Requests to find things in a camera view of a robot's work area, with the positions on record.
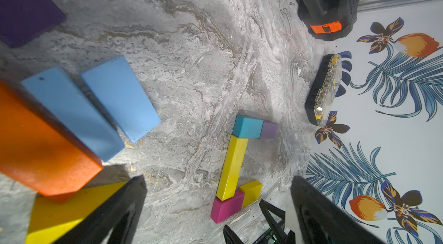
toy block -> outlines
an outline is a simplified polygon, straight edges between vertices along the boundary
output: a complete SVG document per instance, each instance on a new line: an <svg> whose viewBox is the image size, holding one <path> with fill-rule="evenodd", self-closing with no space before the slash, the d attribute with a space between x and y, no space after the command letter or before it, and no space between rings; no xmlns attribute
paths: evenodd
<svg viewBox="0 0 443 244"><path fill-rule="evenodd" d="M219 188L217 189L217 197L219 197L219 199L222 201L233 197L235 194L247 145L247 138L242 139L231 136L228 151L226 152L226 157L224 158Z"/></svg>
<svg viewBox="0 0 443 244"><path fill-rule="evenodd" d="M50 244L83 221L117 192L125 182L81 189L66 203L56 204L37 197L30 217L25 244Z"/></svg>
<svg viewBox="0 0 443 244"><path fill-rule="evenodd" d="M275 138L278 131L278 124L269 122L269 121L263 121L263 127L261 128L261 139L266 138Z"/></svg>
<svg viewBox="0 0 443 244"><path fill-rule="evenodd" d="M51 0L0 0L0 39L11 48L60 24L66 15Z"/></svg>
<svg viewBox="0 0 443 244"><path fill-rule="evenodd" d="M260 138L263 120L237 115L232 134L238 138Z"/></svg>
<svg viewBox="0 0 443 244"><path fill-rule="evenodd" d="M102 162L42 118L0 81L0 172L45 196L75 192L103 169Z"/></svg>
<svg viewBox="0 0 443 244"><path fill-rule="evenodd" d="M240 191L245 194L242 208L260 199L261 187L262 184L259 181L252 181L239 187Z"/></svg>
<svg viewBox="0 0 443 244"><path fill-rule="evenodd" d="M125 57L115 57L81 77L130 141L136 142L160 124L160 117Z"/></svg>
<svg viewBox="0 0 443 244"><path fill-rule="evenodd" d="M233 197L224 201L215 197L214 204L212 205L211 219L214 220L215 224L218 224L236 214L241 210L244 197L245 194L240 190L236 190Z"/></svg>
<svg viewBox="0 0 443 244"><path fill-rule="evenodd" d="M63 69L53 67L25 79L22 85L103 161L124 149L117 131Z"/></svg>

cyan block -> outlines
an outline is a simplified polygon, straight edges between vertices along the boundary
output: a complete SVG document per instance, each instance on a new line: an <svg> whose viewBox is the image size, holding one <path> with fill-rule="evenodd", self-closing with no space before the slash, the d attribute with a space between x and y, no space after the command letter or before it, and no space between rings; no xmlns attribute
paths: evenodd
<svg viewBox="0 0 443 244"><path fill-rule="evenodd" d="M103 161L125 147L118 133L63 69L53 67L25 79L22 85Z"/></svg>
<svg viewBox="0 0 443 244"><path fill-rule="evenodd" d="M136 142L160 124L160 117L124 56L98 65L81 77L130 141Z"/></svg>
<svg viewBox="0 0 443 244"><path fill-rule="evenodd" d="M232 134L238 138L260 138L263 120L237 115Z"/></svg>

gray marble surface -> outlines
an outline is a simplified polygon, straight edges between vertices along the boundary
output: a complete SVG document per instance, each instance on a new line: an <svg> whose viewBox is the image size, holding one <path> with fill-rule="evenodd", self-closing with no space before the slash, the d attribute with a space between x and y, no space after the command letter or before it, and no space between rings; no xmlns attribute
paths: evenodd
<svg viewBox="0 0 443 244"><path fill-rule="evenodd" d="M22 91L22 79L60 65L110 120L79 73L126 57L162 123L88 186L144 175L133 242L224 243L224 224L253 242L267 228L257 202L218 225L210 219L235 117L280 124L277 139L249 141L239 184L259 180L263 199L284 208L315 132L303 104L334 43L307 33L295 0L53 1L66 22L22 48L0 44L0 78ZM0 243L24 242L35 195L0 175Z"/></svg>

flower print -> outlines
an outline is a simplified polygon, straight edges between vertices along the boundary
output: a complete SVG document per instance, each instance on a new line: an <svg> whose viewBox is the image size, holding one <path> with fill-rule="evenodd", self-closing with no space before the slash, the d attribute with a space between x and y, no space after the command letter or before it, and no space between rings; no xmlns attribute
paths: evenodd
<svg viewBox="0 0 443 244"><path fill-rule="evenodd" d="M422 203L423 199L418 190L411 190L406 192L402 197L392 187L389 181L385 181L381 185L381 191L386 197L386 200L392 204L392 207L388 212L394 211L398 223L407 230L407 232L418 236L417 222L414 220L420 220L423 222L429 222L441 225L441 221L433 214L419 209L417 206Z"/></svg>
<svg viewBox="0 0 443 244"><path fill-rule="evenodd" d="M399 31L403 25L404 21L400 17L389 24L386 28L384 28L379 22L374 22L371 25L371 31L375 33L375 35L364 35L360 37L357 42L374 42L371 45L369 54L379 53L385 49L388 42L394 42L392 40L392 35Z"/></svg>
<svg viewBox="0 0 443 244"><path fill-rule="evenodd" d="M410 57L427 57L434 53L440 43L424 33L410 33L397 39L394 47Z"/></svg>
<svg viewBox="0 0 443 244"><path fill-rule="evenodd" d="M337 121L337 111L331 111L329 113L328 122L326 125L318 129L315 133L315 139L317 140L318 144L326 140L326 137L329 137L329 139L335 145L337 145L337 147L341 148L340 137L338 137L335 133L345 133L350 129L350 127L343 124L335 124L335 121Z"/></svg>
<svg viewBox="0 0 443 244"><path fill-rule="evenodd" d="M385 181L381 185L381 192L391 204L389 210L386 210L379 200L368 195L360 195L349 201L352 212L360 219L366 221L385 219L387 213L394 212L397 222L414 236L418 236L416 219L422 222L442 225L441 221L434 214L418 208L418 205L423 202L420 191L411 190L400 197L400 194L392 187L390 182Z"/></svg>
<svg viewBox="0 0 443 244"><path fill-rule="evenodd" d="M352 212L360 219L376 221L388 217L388 211L384 204L376 198L368 195L360 195L349 201Z"/></svg>

yellow component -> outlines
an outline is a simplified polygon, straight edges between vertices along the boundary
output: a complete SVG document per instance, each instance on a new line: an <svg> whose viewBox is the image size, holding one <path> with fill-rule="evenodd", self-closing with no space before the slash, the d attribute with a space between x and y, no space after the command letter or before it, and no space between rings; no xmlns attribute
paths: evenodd
<svg viewBox="0 0 443 244"><path fill-rule="evenodd" d="M25 244L50 244L83 221L108 200L125 182L79 190L64 204L37 197L30 217Z"/></svg>
<svg viewBox="0 0 443 244"><path fill-rule="evenodd" d="M247 138L231 136L217 189L217 197L222 201L234 197L247 144Z"/></svg>
<svg viewBox="0 0 443 244"><path fill-rule="evenodd" d="M241 208L252 204L260 199L262 184L259 181L252 181L239 187L240 191L245 194L243 205Z"/></svg>
<svg viewBox="0 0 443 244"><path fill-rule="evenodd" d="M338 55L334 55L334 58L332 59L332 65L337 64Z"/></svg>

